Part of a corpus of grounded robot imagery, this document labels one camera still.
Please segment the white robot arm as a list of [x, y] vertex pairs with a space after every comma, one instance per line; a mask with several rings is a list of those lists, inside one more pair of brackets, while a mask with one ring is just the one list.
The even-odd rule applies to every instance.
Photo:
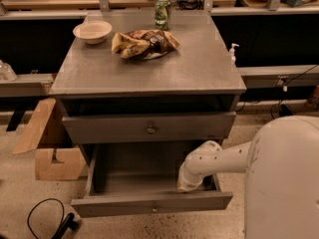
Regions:
[[228, 149], [209, 140], [185, 158], [177, 188], [195, 190], [219, 172], [245, 174], [245, 239], [319, 239], [318, 118], [274, 119]]

